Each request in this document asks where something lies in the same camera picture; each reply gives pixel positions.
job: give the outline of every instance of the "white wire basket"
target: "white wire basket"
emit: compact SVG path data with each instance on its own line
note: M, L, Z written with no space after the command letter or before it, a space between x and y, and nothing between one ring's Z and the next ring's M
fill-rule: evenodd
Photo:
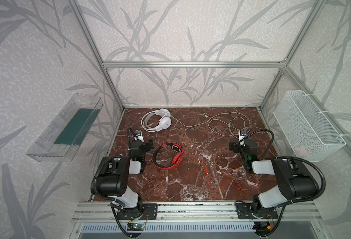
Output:
M304 91L287 91L274 115L300 158L318 162L346 145L343 137Z
M102 107L101 97L74 93L27 155L39 162L71 162Z

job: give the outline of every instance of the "metal vent grille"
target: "metal vent grille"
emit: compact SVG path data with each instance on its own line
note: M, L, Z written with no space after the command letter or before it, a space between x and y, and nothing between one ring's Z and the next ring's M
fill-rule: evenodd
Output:
M145 232L253 232L253 225L253 222L148 222ZM116 222L84 223L81 232L112 233L120 229Z

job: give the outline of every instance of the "wallpaper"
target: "wallpaper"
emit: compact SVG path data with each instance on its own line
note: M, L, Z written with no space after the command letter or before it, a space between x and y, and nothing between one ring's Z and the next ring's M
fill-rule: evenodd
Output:
M124 105L259 106L275 68L121 68L110 71ZM205 74L214 74L205 81Z
M351 1L325 5L290 67L351 137Z
M327 1L289 67L351 137L351 0ZM289 84L281 80L263 109L278 134L278 146L288 155L293 151L278 131L272 112L280 98L276 95L283 95L280 89ZM351 158L340 149L316 165L327 187L315 204L334 239L351 238Z
M78 2L104 61L281 61L314 3ZM258 106L255 102L260 103L276 72L216 68L108 70L125 105L139 107Z
M120 111L66 1L0 0L0 238L62 238ZM73 93L104 106L70 163L26 155Z
M296 156L273 114L287 90L298 89L287 76L282 76L262 113L275 134L278 155ZM333 239L351 239L351 158L342 148L315 164L326 178L326 190L314 200L315 205ZM315 170L307 168L319 182Z

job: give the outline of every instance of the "aluminum frame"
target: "aluminum frame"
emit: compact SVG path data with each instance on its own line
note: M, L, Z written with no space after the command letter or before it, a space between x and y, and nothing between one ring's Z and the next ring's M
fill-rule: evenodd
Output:
M105 68L281 68L283 62L203 62L203 61L104 61Z
M116 98L118 106L120 107L121 110L123 110L124 106L122 104L122 101L117 94L116 88L114 87L113 82L111 81L111 78L110 78L108 72L106 71L106 69L102 65L101 55L98 52L96 44L94 43L92 35L90 34L90 31L86 25L85 18L82 15L80 6L78 5L76 0L67 0L67 2L69 3L68 6L69 6L71 12L73 13L78 25L80 26L80 29L85 36L85 39L86 39L86 41L87 41L87 43L88 43L88 45L93 53L94 58L96 59L97 65L100 67L101 74L103 75L104 79L106 80L106 83L107 83L108 87L110 88L113 96Z
M157 203L155 222L197 222L197 221L267 221L267 219L238 219L234 201L180 201ZM71 222L110 222L114 220L110 202L79 203ZM322 221L313 201L288 205L283 221Z
M121 124L122 118L124 117L124 114L125 114L125 109L122 110L122 113L121 113L120 117L118 118L117 127L115 127L115 129L114 129L113 135L112 135L112 137L110 139L110 143L108 145L108 150L105 152L104 157L109 156L109 154L110 154L111 148L113 147L113 143L114 143L114 140L117 136L118 128L120 127L120 124Z
M257 108L257 110L258 110L258 113L259 113L259 116L260 116L262 122L264 123L264 127L268 130L271 130L271 127L269 126L268 122L266 121L266 117L264 116L263 112L259 108ZM276 140L274 140L272 145L274 146L274 149L275 149L277 155L283 155Z
M330 121L330 123L335 127L335 129L343 135L344 141L346 145L344 146L345 150L351 157L351 137L347 136L347 133L344 131L343 127L335 120L330 112L326 110L326 108L320 103L320 101L311 93L311 91L303 84L298 76L289 68L285 67L283 69L283 73L292 81L292 83L299 89L308 94L308 97L316 104L316 106L320 109L320 111L324 111L323 114Z
M327 0L316 0L314 5L311 8L310 13L307 16L306 21L304 22L301 30L299 31L297 37L295 38L295 41L293 45L291 46L290 50L287 53L286 58L284 59L284 65L283 67L279 68L278 73L276 74L273 83L271 84L270 88L268 89L266 95L264 96L262 102L260 103L260 108L262 109L268 99L271 97L274 89L279 83L279 80L282 76L282 70L283 68L287 67L294 55L296 54L299 46L301 45L302 41L304 40L305 36L307 35L307 32L310 30L318 16L320 15L321 11L323 10L323 7Z

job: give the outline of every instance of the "black mounting plate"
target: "black mounting plate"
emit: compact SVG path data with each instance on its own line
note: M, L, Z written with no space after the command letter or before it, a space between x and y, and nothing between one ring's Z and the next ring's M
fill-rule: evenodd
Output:
M238 219L257 219L251 213L251 203L235 203L235 208L237 210ZM271 217L275 220L278 219L278 213L275 209L270 211Z
M136 220L146 220L146 214L149 215L149 217L147 218L148 220L157 219L157 209L158 209L157 203L144 203L143 204L143 211L146 213L144 213L140 218L137 218ZM120 209L118 210L117 218L118 218L118 220L130 219L130 217L126 213L126 211L120 210Z

